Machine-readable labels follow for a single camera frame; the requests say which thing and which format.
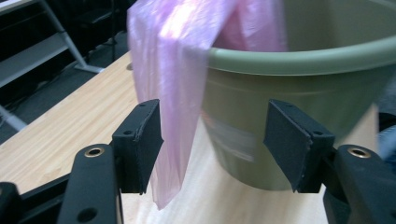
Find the bucket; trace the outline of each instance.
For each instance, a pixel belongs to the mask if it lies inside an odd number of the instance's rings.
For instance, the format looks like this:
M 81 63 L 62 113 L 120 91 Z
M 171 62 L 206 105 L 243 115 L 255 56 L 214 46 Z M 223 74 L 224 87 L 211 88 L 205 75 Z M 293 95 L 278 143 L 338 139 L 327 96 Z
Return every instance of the bucket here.
M 284 11 L 289 52 L 209 56 L 203 118 L 217 159 L 258 189 L 290 188 L 262 143 L 269 99 L 298 106 L 339 143 L 396 70 L 396 1 L 285 0 Z

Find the floor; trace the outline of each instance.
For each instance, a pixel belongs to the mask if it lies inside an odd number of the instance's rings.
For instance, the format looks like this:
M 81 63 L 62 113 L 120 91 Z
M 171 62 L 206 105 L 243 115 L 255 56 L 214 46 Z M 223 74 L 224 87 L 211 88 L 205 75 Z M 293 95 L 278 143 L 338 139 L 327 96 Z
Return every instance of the floor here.
M 116 58 L 119 58 L 128 51 L 126 34 L 120 33 L 116 39 L 118 42 Z M 111 64 L 110 54 L 110 47 L 100 46 L 92 53 L 90 64 L 107 67 Z M 94 76 L 93 73 L 74 69 L 74 63 L 72 63 L 66 66 L 55 79 L 42 84 L 34 94 L 21 102 L 12 112 L 24 122 L 30 123 Z M 376 103 L 380 112 L 396 115 L 396 76 L 384 89 L 383 95 Z M 0 144 L 7 141 L 15 133 L 16 131 L 0 118 Z

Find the plastic bag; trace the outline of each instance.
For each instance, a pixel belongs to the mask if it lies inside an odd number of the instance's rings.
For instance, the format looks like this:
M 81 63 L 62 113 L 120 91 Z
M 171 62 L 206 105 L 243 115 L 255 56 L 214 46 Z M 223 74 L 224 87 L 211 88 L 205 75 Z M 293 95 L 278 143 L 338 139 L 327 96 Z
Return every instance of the plastic bag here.
M 164 143 L 150 179 L 153 198 L 159 209 L 177 195 L 186 174 L 204 97 L 210 48 L 226 21 L 233 23 L 235 19 L 241 23 L 226 26 L 228 29 L 222 35 L 235 33 L 238 37 L 236 43 L 244 40 L 244 49 L 254 50 L 255 46 L 260 46 L 250 42 L 262 42 L 266 38 L 262 34 L 271 35 L 262 31 L 265 27 L 262 26 L 261 14 L 267 10 L 255 12 L 257 18 L 246 13 L 255 11 L 256 7 L 265 9 L 274 2 L 277 1 L 139 0 L 129 8 L 128 41 L 134 61 L 138 101 L 160 99 Z M 227 36 L 227 41 L 223 41 L 220 36 L 217 43 L 229 46 L 230 39 L 233 40 Z

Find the metal screw hole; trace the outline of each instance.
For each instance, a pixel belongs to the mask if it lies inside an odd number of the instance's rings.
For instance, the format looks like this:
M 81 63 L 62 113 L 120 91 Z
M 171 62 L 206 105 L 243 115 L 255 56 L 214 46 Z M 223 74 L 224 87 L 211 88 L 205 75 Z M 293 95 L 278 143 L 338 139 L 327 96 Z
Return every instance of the metal screw hole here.
M 85 157 L 92 158 L 92 157 L 98 157 L 102 155 L 104 152 L 105 150 L 101 147 L 93 147 L 85 151 L 84 155 Z
M 97 211 L 94 208 L 86 208 L 78 213 L 77 221 L 80 223 L 86 223 L 93 220 L 97 215 Z
M 347 150 L 350 154 L 352 154 L 353 156 L 359 157 L 359 158 L 363 158 L 363 159 L 367 159 L 371 157 L 370 152 L 361 149 L 361 148 L 349 148 Z

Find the wooden table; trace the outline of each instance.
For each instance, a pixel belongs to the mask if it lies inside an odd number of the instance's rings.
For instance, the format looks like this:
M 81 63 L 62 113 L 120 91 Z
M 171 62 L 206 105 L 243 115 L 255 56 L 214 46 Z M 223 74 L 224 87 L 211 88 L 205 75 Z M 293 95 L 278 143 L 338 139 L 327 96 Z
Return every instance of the wooden table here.
M 0 146 L 0 181 L 21 193 L 70 172 L 82 148 L 109 143 L 111 134 L 137 104 L 129 54 Z M 376 148 L 375 108 L 346 140 Z M 321 194 L 266 191 L 246 186 L 217 163 L 199 121 L 181 192 L 162 211 L 151 189 L 123 194 L 126 223 L 327 223 Z

